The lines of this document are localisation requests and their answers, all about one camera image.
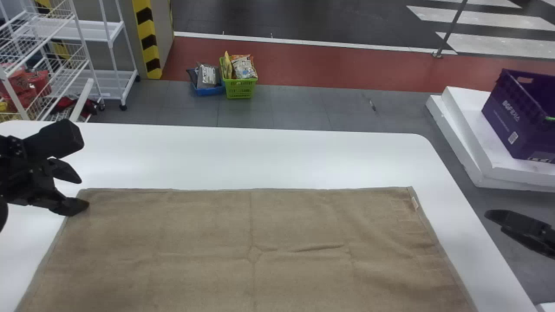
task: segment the crate handle hole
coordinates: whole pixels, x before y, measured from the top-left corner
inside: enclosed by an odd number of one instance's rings
[[[532,83],[534,82],[534,78],[518,77],[517,81],[520,83]]]

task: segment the gray tile floor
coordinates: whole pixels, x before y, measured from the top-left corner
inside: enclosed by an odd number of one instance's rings
[[[501,233],[483,215],[510,209],[555,225],[555,194],[476,188],[425,107],[429,93],[257,85],[253,99],[197,97],[190,83],[144,80],[127,99],[90,122],[206,127],[417,133],[426,137],[453,175],[535,304],[555,301],[555,260]]]

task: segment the floor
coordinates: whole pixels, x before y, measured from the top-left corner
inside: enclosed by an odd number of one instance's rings
[[[436,49],[461,0],[173,0],[177,32]],[[552,0],[469,0],[447,49],[555,59]]]
[[[417,133],[426,137],[453,175],[490,236],[535,304],[555,301],[555,261],[520,246],[483,217],[498,208],[555,224],[555,194],[478,189],[468,178],[425,108],[431,93],[257,85],[253,99],[197,97],[190,83],[144,80],[90,122],[359,132]]]
[[[188,80],[196,62],[218,64],[225,51],[254,56],[261,84],[443,92],[446,86],[491,91],[503,68],[555,75],[539,59],[445,55],[357,47],[252,42],[176,36],[162,74]]]

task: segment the white table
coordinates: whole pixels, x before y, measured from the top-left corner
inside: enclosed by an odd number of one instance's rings
[[[46,123],[7,122],[23,138]],[[479,311],[536,312],[430,142],[415,134],[80,124],[85,148],[66,157],[81,188],[252,189],[413,186]],[[62,223],[10,207],[0,233],[0,309],[13,311]]]

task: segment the red floor strip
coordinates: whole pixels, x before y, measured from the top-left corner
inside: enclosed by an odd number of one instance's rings
[[[162,79],[187,81],[197,61],[217,64],[225,51],[254,56],[260,84],[442,92],[446,86],[490,91],[502,68],[555,75],[555,62],[176,37]]]

